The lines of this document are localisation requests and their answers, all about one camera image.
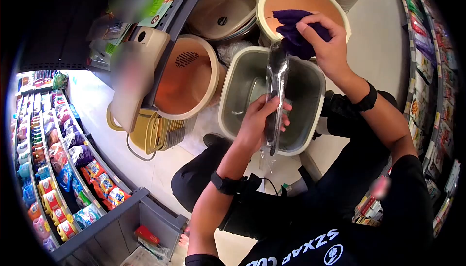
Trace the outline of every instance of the black pants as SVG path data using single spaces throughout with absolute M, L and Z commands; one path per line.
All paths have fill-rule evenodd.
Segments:
M 397 107 L 391 94 L 379 94 Z M 300 216 L 307 218 L 309 211 L 321 218 L 351 220 L 356 205 L 387 164 L 390 152 L 360 115 L 347 118 L 331 112 L 327 127 L 332 135 L 350 141 L 316 184 L 294 197 L 257 191 L 236 195 L 219 229 L 261 240 L 277 229 L 286 230 Z M 173 195 L 188 211 L 192 212 L 228 148 L 226 142 L 211 145 L 173 176 Z

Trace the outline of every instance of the pink bottle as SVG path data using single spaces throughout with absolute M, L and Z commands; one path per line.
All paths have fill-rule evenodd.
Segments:
M 45 239 L 49 236 L 49 232 L 45 230 L 45 223 L 46 220 L 42 215 L 36 218 L 33 222 L 33 227 L 35 228 L 37 235 L 42 239 Z

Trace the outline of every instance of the bucket handle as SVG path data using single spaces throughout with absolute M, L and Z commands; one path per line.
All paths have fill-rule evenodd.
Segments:
M 123 129 L 123 127 L 121 126 L 118 126 L 115 121 L 113 120 L 113 115 L 112 115 L 112 112 L 110 111 L 110 105 L 112 105 L 112 102 L 110 102 L 110 104 L 108 105 L 107 107 L 107 124 L 108 126 L 113 129 L 113 130 L 116 130 L 116 131 L 125 131 Z

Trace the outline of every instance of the cable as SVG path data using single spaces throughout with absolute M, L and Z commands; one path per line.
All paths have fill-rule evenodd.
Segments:
M 268 181 L 270 182 L 270 184 L 272 185 L 272 187 L 274 188 L 275 194 L 278 196 L 277 189 L 275 189 L 275 186 L 274 186 L 274 184 L 271 182 L 271 180 L 270 180 L 269 178 L 261 178 L 261 179 L 268 180 Z
M 136 153 L 130 148 L 130 141 L 129 141 L 129 138 L 130 138 L 130 134 L 127 134 L 127 135 L 126 135 L 126 146 L 128 146 L 128 150 L 130 150 L 130 152 L 132 152 L 133 155 L 135 155 L 136 157 L 138 157 L 138 158 L 140 158 L 141 160 L 146 161 L 146 162 L 152 160 L 152 159 L 155 157 L 155 153 L 156 153 L 156 152 L 154 152 L 154 154 L 152 155 L 152 157 L 150 157 L 150 159 L 145 159 L 145 158 L 141 157 L 140 155 L 136 154 Z

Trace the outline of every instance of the hand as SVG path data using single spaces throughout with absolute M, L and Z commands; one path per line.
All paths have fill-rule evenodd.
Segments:
M 322 13 L 312 12 L 296 24 L 296 29 L 314 47 L 317 63 L 331 80 L 350 70 L 346 62 L 346 30 Z M 317 32 L 308 26 L 319 22 L 329 30 L 332 39 L 325 42 Z
M 240 146 L 251 156 L 260 149 L 262 143 L 265 141 L 265 119 L 272 112 L 276 111 L 280 104 L 278 96 L 273 97 L 268 102 L 266 102 L 266 98 L 267 94 L 264 94 L 248 106 L 238 136 L 233 142 L 234 145 Z M 291 110 L 292 106 L 284 102 L 283 109 Z M 286 131 L 285 126 L 288 125 L 290 125 L 290 120 L 288 116 L 283 114 L 280 130 L 282 132 Z

